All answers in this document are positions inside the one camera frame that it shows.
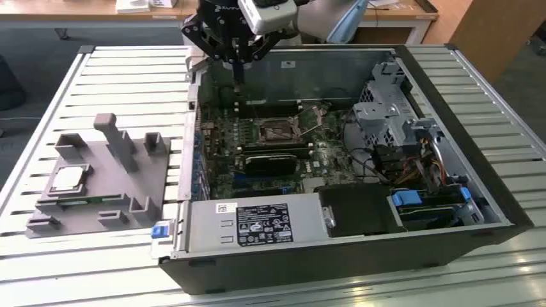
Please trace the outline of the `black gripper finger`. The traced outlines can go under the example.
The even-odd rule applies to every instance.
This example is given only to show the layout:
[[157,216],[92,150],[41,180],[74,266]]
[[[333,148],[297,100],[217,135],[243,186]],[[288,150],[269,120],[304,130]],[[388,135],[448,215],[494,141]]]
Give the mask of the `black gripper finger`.
[[237,92],[241,93],[244,86],[244,65],[259,61],[281,39],[289,38],[287,28],[281,28],[264,34],[256,41],[249,31],[245,31],[237,39]]
[[237,92],[237,53],[231,42],[220,42],[197,14],[185,19],[181,32],[208,57],[228,64],[232,70],[233,91]]

